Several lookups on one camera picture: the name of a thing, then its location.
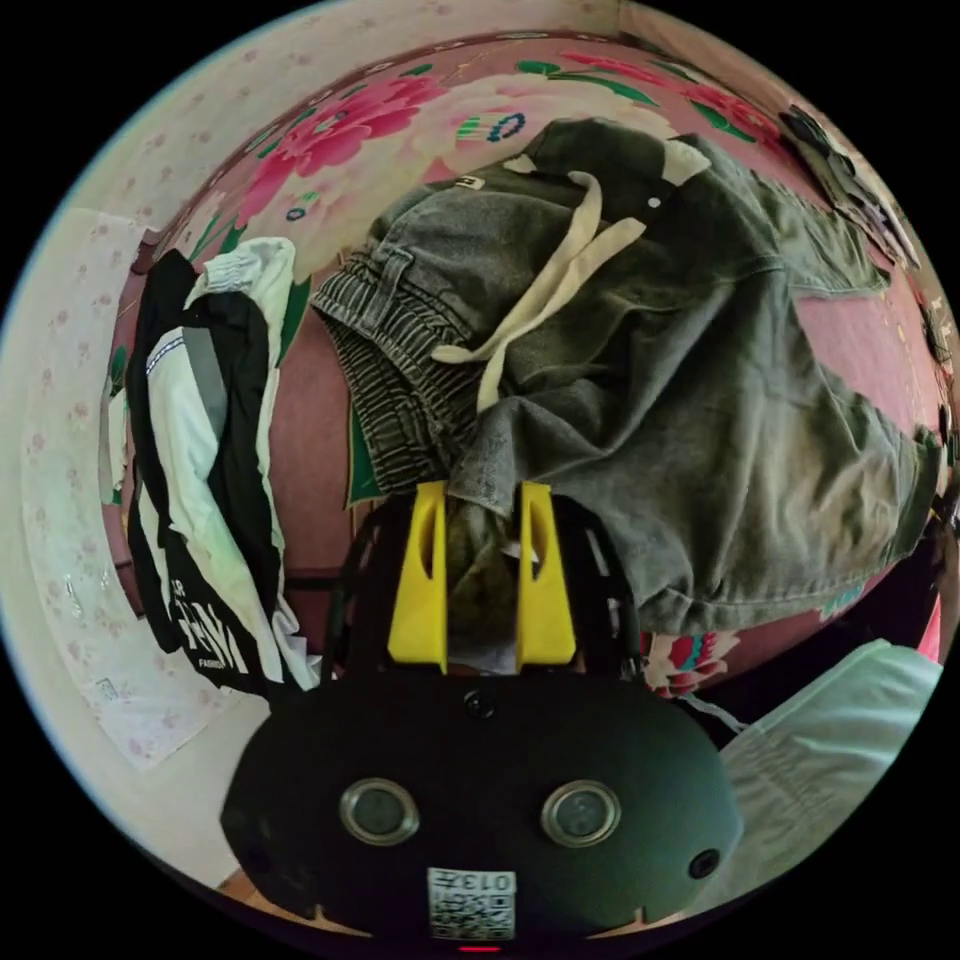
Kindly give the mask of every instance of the denim fabric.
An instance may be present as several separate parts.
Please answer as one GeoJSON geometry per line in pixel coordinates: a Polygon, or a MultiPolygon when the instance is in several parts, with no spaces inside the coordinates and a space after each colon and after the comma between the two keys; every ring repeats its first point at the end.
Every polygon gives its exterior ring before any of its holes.
{"type": "Polygon", "coordinates": [[[675,634],[812,609],[909,553],[941,455],[824,369],[798,322],[793,293],[887,286],[856,228],[679,139],[710,167],[674,187],[662,141],[555,121],[526,151],[536,173],[411,191],[314,298],[385,492],[449,478],[508,517],[518,482],[548,482],[610,529],[641,627],[675,634]],[[430,354],[476,348],[530,285],[583,199],[571,170],[599,181],[604,224],[647,229],[509,347],[478,421],[481,368],[430,354]]]}

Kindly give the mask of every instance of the white drawstring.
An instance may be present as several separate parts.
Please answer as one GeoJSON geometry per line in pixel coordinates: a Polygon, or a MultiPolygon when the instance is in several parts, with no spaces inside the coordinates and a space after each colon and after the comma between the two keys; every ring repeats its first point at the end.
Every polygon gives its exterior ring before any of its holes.
{"type": "Polygon", "coordinates": [[[732,713],[728,713],[723,707],[718,707],[715,703],[705,703],[692,693],[685,693],[680,699],[684,703],[689,703],[694,710],[700,713],[709,714],[716,717],[722,723],[726,724],[734,733],[743,733],[749,726],[748,723],[742,723],[732,713]]]}
{"type": "MultiPolygon", "coordinates": [[[[508,162],[512,163],[509,169],[517,173],[530,173],[536,169],[532,162],[519,165],[516,161],[508,162]]],[[[596,177],[580,170],[572,170],[567,176],[578,186],[585,187],[587,194],[574,211],[566,236],[546,266],[486,343],[476,350],[445,344],[436,347],[431,354],[438,363],[487,361],[477,393],[477,413],[492,407],[499,399],[507,347],[569,303],[603,264],[630,246],[646,229],[646,224],[627,217],[597,236],[603,206],[600,183],[596,177]]]]}

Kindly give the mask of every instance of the qr code sticker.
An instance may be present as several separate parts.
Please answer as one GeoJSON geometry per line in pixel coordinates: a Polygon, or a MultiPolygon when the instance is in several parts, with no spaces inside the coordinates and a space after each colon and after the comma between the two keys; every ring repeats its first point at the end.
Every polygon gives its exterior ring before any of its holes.
{"type": "Polygon", "coordinates": [[[499,871],[427,871],[430,923],[441,940],[512,940],[516,874],[499,871]]]}

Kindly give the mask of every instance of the clothing pile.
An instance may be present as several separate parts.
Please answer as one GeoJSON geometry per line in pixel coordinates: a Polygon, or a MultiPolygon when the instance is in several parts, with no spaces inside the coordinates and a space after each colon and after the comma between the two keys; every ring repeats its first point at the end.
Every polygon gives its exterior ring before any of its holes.
{"type": "Polygon", "coordinates": [[[270,423],[295,250],[240,244],[198,278],[147,276],[126,376],[135,460],[128,540],[157,643],[217,686],[268,700],[317,685],[284,599],[270,423]]]}
{"type": "Polygon", "coordinates": [[[919,268],[920,259],[896,213],[827,131],[796,104],[780,114],[780,121],[784,139],[834,210],[860,227],[892,262],[919,268]]]}
{"type": "Polygon", "coordinates": [[[770,623],[909,554],[941,449],[817,362],[792,299],[888,284],[709,140],[558,120],[397,201],[312,302],[381,490],[459,499],[451,630],[489,646],[523,480],[599,516],[651,632],[770,623]]]}

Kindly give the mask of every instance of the light green fabric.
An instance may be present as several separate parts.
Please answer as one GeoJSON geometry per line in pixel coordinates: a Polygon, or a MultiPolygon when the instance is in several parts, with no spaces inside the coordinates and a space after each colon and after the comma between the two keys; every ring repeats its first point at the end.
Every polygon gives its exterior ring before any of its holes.
{"type": "Polygon", "coordinates": [[[689,913],[755,890],[823,844],[896,760],[941,672],[876,640],[728,744],[721,756],[744,834],[689,913]]]}

